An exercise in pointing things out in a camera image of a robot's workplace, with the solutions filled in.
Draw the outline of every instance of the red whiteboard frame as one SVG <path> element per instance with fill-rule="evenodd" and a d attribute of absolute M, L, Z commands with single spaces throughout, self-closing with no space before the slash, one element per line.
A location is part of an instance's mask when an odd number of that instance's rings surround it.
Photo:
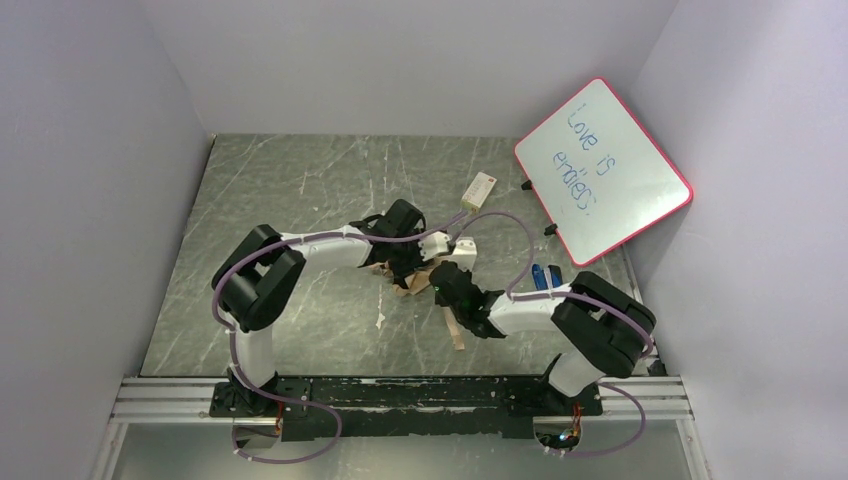
<path fill-rule="evenodd" d="M 536 125 L 536 126 L 533 128 L 533 130 L 530 130 L 530 133 L 528 133 L 527 135 L 524 135 L 523 137 L 521 137 L 521 140 L 519 140 L 518 142 L 516 142 L 515 147 L 513 147 L 513 149 L 512 149 L 512 153 L 513 153 L 513 155 L 515 155 L 515 159 L 518 161 L 518 166 L 519 166 L 519 167 L 521 167 L 521 171 L 522 171 L 522 172 L 524 172 L 524 178 L 526 178 L 526 179 L 528 179 L 528 180 L 530 180 L 530 181 L 532 182 L 532 179 L 531 179 L 531 178 L 530 178 L 530 176 L 527 174 L 527 169 L 526 169 L 526 168 L 524 168 L 524 164 L 522 164 L 522 163 L 521 163 L 521 159 L 518 157 L 518 154 L 515 152 L 515 149 L 518 147 L 518 144 L 519 144 L 519 143 L 521 143 L 521 142 L 523 142 L 525 138 L 527 138 L 527 137 L 529 137 L 530 135 L 532 135 L 532 134 L 533 134 L 533 132 L 535 132 L 535 131 L 536 131 L 539 127 L 541 127 L 541 126 L 542 126 L 545 122 L 547 122 L 549 118 L 551 118 L 552 116 L 554 116 L 554 114 L 556 114 L 558 111 L 560 111 L 560 110 L 562 109 L 562 107 L 564 107 L 564 106 L 565 106 L 565 104 L 567 104 L 568 102 L 570 102 L 570 101 L 571 101 L 571 99 L 573 99 L 574 97 L 576 97 L 577 95 L 579 95 L 579 94 L 580 94 L 580 92 L 582 92 L 582 91 L 583 91 L 583 89 L 585 89 L 586 87 L 588 87 L 588 86 L 589 86 L 589 84 L 591 84 L 591 83 L 592 83 L 592 82 L 594 82 L 595 80 L 600 80 L 600 81 L 604 82 L 604 85 L 606 85 L 606 87 L 609 89 L 609 91 L 610 91 L 610 92 L 612 92 L 613 96 L 615 96 L 615 99 L 618 101 L 618 103 L 619 103 L 619 104 L 621 104 L 621 106 L 622 106 L 622 107 L 624 107 L 624 110 L 627 112 L 627 114 L 628 114 L 628 115 L 630 115 L 630 118 L 632 118 L 632 119 L 633 119 L 633 121 L 634 121 L 634 122 L 636 122 L 636 125 L 639 127 L 639 129 L 640 129 L 640 130 L 642 130 L 642 133 L 644 133 L 644 134 L 645 134 L 645 136 L 646 136 L 646 137 L 648 137 L 648 140 L 650 140 L 650 141 L 651 141 L 651 144 L 654 146 L 654 148 L 656 148 L 656 149 L 657 149 L 657 151 L 658 151 L 658 152 L 660 152 L 660 155 L 662 155 L 662 157 L 665 159 L 665 161 L 666 161 L 666 162 L 668 162 L 668 166 L 669 166 L 669 167 L 671 167 L 671 170 L 674 172 L 674 174 L 675 174 L 675 175 L 677 175 L 677 177 L 680 179 L 680 181 L 683 183 L 683 185 L 685 185 L 685 186 L 686 186 L 686 189 L 689 191 L 689 196 L 688 196 L 688 197 L 686 197 L 686 200 L 684 200 L 684 201 L 683 201 L 683 203 L 681 203 L 680 205 L 678 205 L 678 206 L 676 206 L 676 207 L 672 208 L 672 209 L 671 209 L 671 210 L 669 210 L 669 211 L 668 211 L 668 213 L 666 213 L 665 215 L 663 215 L 663 216 L 661 216 L 661 217 L 657 218 L 656 220 L 654 220 L 653 222 L 649 223 L 648 225 L 645 225 L 644 227 L 640 228 L 639 230 L 636 230 L 635 232 L 631 233 L 631 234 L 630 234 L 630 235 L 628 235 L 627 237 L 625 237 L 625 238 L 621 239 L 620 241 L 616 242 L 616 243 L 615 243 L 613 246 L 611 246 L 610 248 L 608 248 L 608 249 L 604 250 L 603 252 L 599 253 L 599 254 L 598 254 L 598 255 L 596 255 L 595 257 L 593 257 L 593 258 L 589 259 L 589 260 L 588 260 L 588 261 L 586 261 L 585 263 L 578 263 L 577 261 L 575 261 L 575 260 L 574 260 L 574 255 L 572 255 L 572 254 L 571 254 L 571 251 L 568 249 L 568 245 L 566 245 L 566 244 L 565 244 L 565 240 L 562 238 L 562 234 L 561 234 L 561 233 L 560 233 L 560 231 L 559 231 L 559 226 L 557 226 L 556 235 L 557 235 L 557 237 L 559 237 L 559 241 L 560 241 L 560 243 L 562 243 L 562 246 L 563 246 L 563 247 L 565 247 L 565 251 L 566 251 L 566 252 L 568 252 L 568 256 L 571 258 L 571 262 L 572 262 L 573 264 L 577 265 L 578 267 L 585 267 L 585 266 L 587 266 L 587 265 L 589 265 L 589 264 L 591 264 L 591 263 L 595 262 L 595 261 L 596 261 L 596 260 L 598 260 L 599 258 L 603 257 L 603 256 L 604 256 L 604 255 L 606 255 L 607 253 L 609 253 L 609 252 L 611 252 L 611 251 L 615 250 L 616 248 L 620 247 L 622 244 L 624 244 L 625 242 L 627 242 L 627 241 L 628 241 L 628 240 L 630 240 L 631 238 L 635 237 L 636 235 L 639 235 L 640 233 L 644 232 L 644 231 L 645 231 L 645 230 L 647 230 L 648 228 L 650 228 L 650 227 L 652 227 L 652 226 L 656 225 L 656 224 L 657 224 L 660 220 L 663 220 L 664 218 L 668 217 L 668 216 L 669 216 L 669 215 L 671 215 L 672 213 L 674 213 L 674 212 L 676 212 L 676 211 L 680 210 L 681 208 L 685 207 L 686 205 L 688 205 L 688 204 L 692 201 L 692 198 L 694 198 L 694 196 L 695 196 L 695 191 L 692 189 L 692 185 L 690 185 L 690 184 L 689 184 L 689 182 L 687 182 L 687 181 L 686 181 L 686 179 L 685 179 L 685 178 L 683 178 L 683 175 L 680 173 L 680 171 L 677 169 L 677 167 L 674 165 L 674 163 L 671 161 L 671 159 L 670 159 L 670 158 L 668 158 L 668 155 L 665 153 L 665 150 L 663 150 L 662 148 L 660 148 L 660 146 L 657 144 L 656 140 L 654 140 L 654 137 L 652 137 L 652 136 L 651 136 L 651 134 L 650 134 L 650 133 L 648 133 L 648 131 L 645 129 L 645 126 L 644 126 L 644 125 L 642 125 L 642 122 L 640 122 L 640 121 L 639 121 L 639 119 L 638 119 L 638 118 L 636 118 L 636 116 L 635 116 L 635 115 L 633 115 L 633 111 L 632 111 L 632 110 L 630 110 L 630 107 L 628 107 L 628 106 L 627 106 L 627 104 L 626 104 L 626 103 L 624 103 L 624 101 L 621 99 L 621 96 L 618 94 L 618 92 L 616 92 L 616 91 L 615 91 L 615 89 L 614 89 L 614 88 L 612 88 L 612 85 L 610 85 L 610 84 L 609 84 L 609 82 L 607 82 L 607 80 L 606 80 L 604 77 L 595 77 L 595 78 L 593 78 L 593 79 L 589 80 L 588 82 L 586 82 L 586 84 L 585 84 L 585 85 L 583 85 L 582 87 L 580 87 L 580 89 L 579 89 L 579 90 L 577 90 L 577 92 L 575 92 L 575 93 L 574 93 L 574 95 L 572 95 L 572 96 L 568 97 L 568 99 L 567 99 L 565 102 L 563 102 L 563 103 L 562 103 L 562 105 L 560 105 L 560 106 L 559 106 L 558 108 L 556 108 L 553 112 L 551 112 L 551 114 L 550 114 L 550 115 L 548 115 L 547 117 L 545 117 L 545 119 L 544 119 L 544 120 L 542 120 L 542 121 L 541 121 L 538 125 Z M 547 216 L 548 216 L 548 220 L 550 220 L 551 224 L 556 223 L 556 222 L 554 222 L 554 219 L 553 219 L 553 217 L 551 216 L 551 212 L 550 212 L 550 211 L 548 211 L 548 208 L 545 206 L 545 202 L 543 202 L 543 201 L 542 201 L 542 197 L 541 197 L 541 196 L 539 196 L 539 193 L 536 191 L 536 189 L 535 189 L 535 188 L 534 188 L 534 189 L 532 189 L 532 190 L 533 190 L 533 193 L 536 195 L 536 198 L 538 198 L 538 199 L 539 199 L 539 203 L 541 203 L 541 204 L 542 204 L 542 209 L 544 209 L 544 210 L 545 210 L 545 215 L 547 215 Z"/>

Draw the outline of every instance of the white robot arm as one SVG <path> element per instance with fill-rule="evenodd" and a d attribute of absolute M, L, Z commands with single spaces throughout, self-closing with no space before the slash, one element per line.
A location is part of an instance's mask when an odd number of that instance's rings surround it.
<path fill-rule="evenodd" d="M 417 241 L 380 241 L 408 238 L 425 228 L 423 214 L 398 200 L 385 215 L 331 232 L 310 233 L 308 241 L 269 252 L 241 268 L 223 285 L 219 298 L 228 320 L 237 325 L 236 353 L 246 378 L 236 380 L 275 391 L 271 324 L 282 313 L 304 271 L 387 262 L 395 283 L 407 287 L 407 275 L 428 267 L 436 257 L 443 259 L 430 274 L 436 303 L 449 307 L 474 335 L 504 338 L 523 330 L 559 331 L 575 347 L 557 356 L 543 375 L 542 383 L 551 387 L 551 395 L 573 397 L 603 376 L 630 376 L 645 346 L 643 337 L 614 315 L 604 313 L 595 318 L 592 315 L 598 308 L 561 297 L 571 293 L 591 297 L 624 312 L 650 333 L 656 320 L 643 305 L 590 272 L 581 272 L 570 284 L 552 290 L 510 298 L 503 291 L 483 291 L 471 282 L 476 257 L 471 240 L 454 244 L 447 234 L 435 232 Z M 267 225 L 256 227 L 222 265 L 213 288 L 225 272 L 248 255 L 281 239 L 299 236 L 278 233 Z M 246 400 L 263 401 L 261 397 Z"/>

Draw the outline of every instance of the whiteboard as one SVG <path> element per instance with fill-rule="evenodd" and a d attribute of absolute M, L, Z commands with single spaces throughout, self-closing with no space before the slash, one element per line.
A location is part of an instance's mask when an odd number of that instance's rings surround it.
<path fill-rule="evenodd" d="M 693 195 L 602 78 L 519 141 L 515 156 L 579 266 L 686 205 Z"/>

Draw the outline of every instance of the small white box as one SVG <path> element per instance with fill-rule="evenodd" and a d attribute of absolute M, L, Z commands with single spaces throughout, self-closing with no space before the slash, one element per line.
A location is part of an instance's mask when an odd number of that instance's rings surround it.
<path fill-rule="evenodd" d="M 462 196 L 462 208 L 471 210 L 471 213 L 479 212 L 483 202 L 486 201 L 486 197 L 489 196 L 495 186 L 495 182 L 497 182 L 495 177 L 490 177 L 483 172 L 477 173 L 474 181 L 471 182 L 468 190 Z"/>

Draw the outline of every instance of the tabletop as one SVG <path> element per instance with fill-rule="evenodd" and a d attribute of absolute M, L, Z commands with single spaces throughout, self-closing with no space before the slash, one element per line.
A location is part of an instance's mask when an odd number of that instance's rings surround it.
<path fill-rule="evenodd" d="M 338 228 L 385 211 L 398 198 L 428 225 L 459 209 L 479 171 L 497 179 L 483 207 L 509 211 L 534 230 L 536 262 L 574 267 L 513 155 L 514 138 L 219 135 L 215 140 L 141 374 L 220 376 L 229 362 L 224 330 L 212 319 L 212 275 L 256 225 L 280 232 Z M 530 249 L 509 219 L 487 218 L 468 233 L 477 243 L 475 282 L 503 289 Z M 633 294 L 626 256 L 616 249 L 584 268 Z M 534 290 L 524 278 L 516 292 Z M 522 332 L 478 339 L 463 332 L 454 350 L 432 290 L 398 297 L 388 279 L 340 268 L 304 276 L 274 323 L 275 365 L 286 375 L 452 375 L 541 373 L 573 348 L 562 336 Z"/>

